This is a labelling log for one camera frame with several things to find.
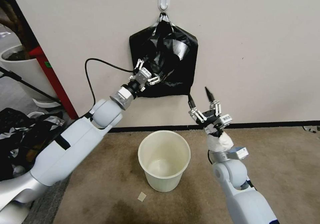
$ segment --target small paper scrap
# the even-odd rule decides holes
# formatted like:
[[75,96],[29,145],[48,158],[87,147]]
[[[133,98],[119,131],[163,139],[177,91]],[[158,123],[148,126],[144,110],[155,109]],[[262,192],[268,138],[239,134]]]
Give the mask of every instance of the small paper scrap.
[[140,192],[140,195],[138,196],[138,200],[143,202],[143,200],[146,198],[146,194],[144,194],[143,192]]

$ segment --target beige carpet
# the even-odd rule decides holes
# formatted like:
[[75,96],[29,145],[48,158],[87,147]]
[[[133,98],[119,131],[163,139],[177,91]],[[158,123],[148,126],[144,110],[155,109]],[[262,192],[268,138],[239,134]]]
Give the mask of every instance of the beige carpet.
[[[203,131],[177,131],[190,145],[191,161],[180,184],[153,190],[137,150],[150,132],[107,134],[73,172],[54,224],[210,223],[229,224],[224,194],[211,174]],[[246,146],[249,177],[281,224],[320,222],[319,134],[294,128],[227,130]],[[140,192],[147,197],[137,200]]]

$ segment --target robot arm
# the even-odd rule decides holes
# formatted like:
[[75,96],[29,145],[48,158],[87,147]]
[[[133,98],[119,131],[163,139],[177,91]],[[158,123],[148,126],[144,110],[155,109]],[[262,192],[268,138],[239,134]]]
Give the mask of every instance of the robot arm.
[[189,95],[189,114],[207,133],[208,158],[213,175],[226,196],[227,208],[235,224],[279,223],[267,200],[252,185],[247,168],[240,161],[249,155],[245,147],[233,147],[231,138],[223,131],[232,118],[221,116],[220,102],[206,88],[210,109],[201,113]]
[[83,117],[72,123],[36,158],[33,168],[15,179],[0,182],[0,224],[21,223],[28,203],[40,197],[49,186],[65,179],[100,143],[103,136],[122,119],[137,93],[153,85],[152,74],[142,65],[134,70],[111,100],[100,100]]

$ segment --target black baseboard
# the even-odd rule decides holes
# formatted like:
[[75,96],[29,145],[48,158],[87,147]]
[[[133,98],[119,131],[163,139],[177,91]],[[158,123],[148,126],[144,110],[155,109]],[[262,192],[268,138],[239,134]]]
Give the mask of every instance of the black baseboard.
[[[257,128],[257,127],[294,127],[294,126],[320,126],[320,121],[294,121],[294,122],[255,122],[255,123],[234,123],[230,124],[226,129],[238,128]],[[183,125],[183,126],[145,126],[145,127],[115,127],[109,132],[135,132],[135,131],[185,131],[200,130],[199,125]]]

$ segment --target metal bracket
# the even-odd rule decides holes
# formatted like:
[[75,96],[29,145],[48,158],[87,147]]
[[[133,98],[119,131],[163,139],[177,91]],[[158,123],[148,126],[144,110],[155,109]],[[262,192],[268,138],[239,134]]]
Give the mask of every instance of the metal bracket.
[[242,160],[248,155],[248,150],[245,147],[234,147],[227,152],[227,157],[234,160]]
[[189,111],[189,114],[195,121],[199,119],[201,123],[204,123],[207,120],[207,118],[202,114],[202,112],[199,111],[196,107],[192,108]]
[[161,78],[160,78],[160,76],[156,76],[151,79],[148,79],[148,82],[149,82],[149,85],[152,86],[152,85],[157,84],[158,82],[161,82]]
[[144,64],[144,61],[142,61],[141,59],[138,59],[137,64],[136,64],[136,68],[141,70],[143,64]]
[[145,67],[142,67],[135,76],[131,75],[129,77],[129,81],[136,80],[140,84],[140,91],[143,92],[146,89],[144,85],[149,80],[148,78],[150,78],[151,76],[152,76],[151,72],[149,72]]
[[223,129],[228,126],[232,122],[232,118],[229,114],[225,114],[220,116],[215,122],[213,123],[214,126],[217,126],[219,129]]
[[219,116],[221,115],[221,104],[220,104],[220,101],[213,101],[213,102],[210,102],[210,110],[215,110],[215,116]]

